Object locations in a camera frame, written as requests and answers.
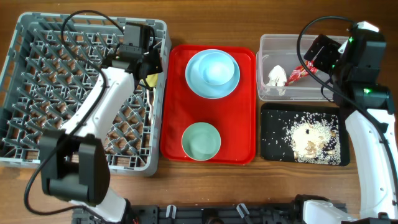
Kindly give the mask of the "red candy wrapper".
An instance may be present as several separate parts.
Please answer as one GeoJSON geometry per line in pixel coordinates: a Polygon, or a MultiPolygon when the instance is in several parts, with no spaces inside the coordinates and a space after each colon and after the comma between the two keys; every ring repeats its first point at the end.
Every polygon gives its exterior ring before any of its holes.
{"type": "MultiPolygon", "coordinates": [[[[316,74],[318,72],[318,69],[313,65],[313,60],[312,61],[305,61],[305,65],[309,68],[309,70],[316,74]]],[[[292,73],[290,74],[290,77],[288,77],[287,82],[285,84],[285,86],[289,86],[291,84],[293,84],[294,82],[307,77],[308,76],[308,72],[306,71],[306,69],[304,69],[303,65],[299,65],[298,67],[296,67],[292,73]]]]}

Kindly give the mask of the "white plastic spoon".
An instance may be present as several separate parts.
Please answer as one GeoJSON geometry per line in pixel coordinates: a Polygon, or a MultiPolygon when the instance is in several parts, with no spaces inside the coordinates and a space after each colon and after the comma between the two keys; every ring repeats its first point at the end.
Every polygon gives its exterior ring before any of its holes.
{"type": "Polygon", "coordinates": [[[154,103],[155,103],[155,94],[156,94],[156,88],[153,87],[152,91],[148,92],[148,94],[151,93],[152,96],[151,97],[147,97],[147,99],[149,100],[149,120],[153,123],[154,120],[154,103]]]}

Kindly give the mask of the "white tissue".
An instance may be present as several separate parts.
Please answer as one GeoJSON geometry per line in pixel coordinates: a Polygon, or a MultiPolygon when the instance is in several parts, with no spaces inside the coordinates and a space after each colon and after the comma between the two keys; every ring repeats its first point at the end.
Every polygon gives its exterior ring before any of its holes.
{"type": "Polygon", "coordinates": [[[280,66],[276,65],[269,73],[269,82],[267,86],[284,86],[287,82],[287,76],[285,70],[280,66]]]}

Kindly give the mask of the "light blue plate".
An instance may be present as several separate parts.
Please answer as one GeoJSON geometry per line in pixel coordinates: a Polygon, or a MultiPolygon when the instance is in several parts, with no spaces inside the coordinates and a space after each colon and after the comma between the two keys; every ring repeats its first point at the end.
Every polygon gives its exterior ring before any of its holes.
{"type": "Polygon", "coordinates": [[[187,63],[185,69],[185,79],[189,88],[198,96],[206,99],[224,98],[231,94],[240,81],[240,68],[237,61],[228,53],[218,49],[202,50],[195,54],[187,63]],[[210,85],[206,83],[199,69],[199,64],[203,57],[212,52],[221,52],[229,56],[234,63],[234,75],[230,81],[223,85],[210,85]]]}

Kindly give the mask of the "light blue bowl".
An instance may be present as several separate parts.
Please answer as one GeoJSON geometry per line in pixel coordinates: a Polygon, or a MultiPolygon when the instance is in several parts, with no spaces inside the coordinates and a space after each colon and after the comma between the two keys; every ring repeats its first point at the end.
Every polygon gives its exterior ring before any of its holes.
{"type": "Polygon", "coordinates": [[[221,52],[205,55],[199,64],[199,69],[204,81],[210,85],[227,83],[232,79],[235,71],[232,59],[221,52]]]}

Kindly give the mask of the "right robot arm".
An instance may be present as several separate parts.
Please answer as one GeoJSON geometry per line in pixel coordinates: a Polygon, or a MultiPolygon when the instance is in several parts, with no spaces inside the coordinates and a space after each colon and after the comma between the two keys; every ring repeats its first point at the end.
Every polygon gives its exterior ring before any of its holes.
{"type": "Polygon", "coordinates": [[[377,84],[386,49],[384,35],[366,22],[349,22],[343,43],[319,35],[306,54],[297,38],[297,57],[309,76],[329,89],[344,112],[358,168],[361,206],[358,223],[397,223],[397,143],[391,91],[377,84]]]}

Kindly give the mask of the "mint green bowl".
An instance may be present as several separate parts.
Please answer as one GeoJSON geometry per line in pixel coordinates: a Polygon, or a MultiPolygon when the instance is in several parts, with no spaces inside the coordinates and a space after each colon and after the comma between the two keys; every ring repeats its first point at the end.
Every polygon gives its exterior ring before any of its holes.
{"type": "Polygon", "coordinates": [[[194,161],[208,161],[219,153],[221,135],[209,123],[198,122],[191,124],[182,134],[182,148],[184,153],[194,161]]]}

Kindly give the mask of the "yellow plastic cup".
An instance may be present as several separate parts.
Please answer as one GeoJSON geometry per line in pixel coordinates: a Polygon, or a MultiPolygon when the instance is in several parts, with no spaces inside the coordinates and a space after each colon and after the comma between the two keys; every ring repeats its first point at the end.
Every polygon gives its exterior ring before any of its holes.
{"type": "Polygon", "coordinates": [[[146,79],[144,80],[144,84],[148,87],[148,88],[153,88],[156,87],[157,84],[157,79],[158,79],[158,74],[152,74],[152,75],[148,75],[146,77],[146,79]]]}

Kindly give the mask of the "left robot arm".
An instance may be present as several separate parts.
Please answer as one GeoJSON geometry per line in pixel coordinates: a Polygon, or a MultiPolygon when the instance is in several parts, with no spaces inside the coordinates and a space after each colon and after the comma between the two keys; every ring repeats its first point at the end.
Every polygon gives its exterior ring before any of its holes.
{"type": "Polygon", "coordinates": [[[124,102],[140,82],[161,73],[157,50],[110,54],[98,67],[99,77],[78,111],[59,129],[46,129],[39,140],[45,195],[72,203],[104,223],[134,223],[129,200],[109,186],[104,139],[124,102]]]}

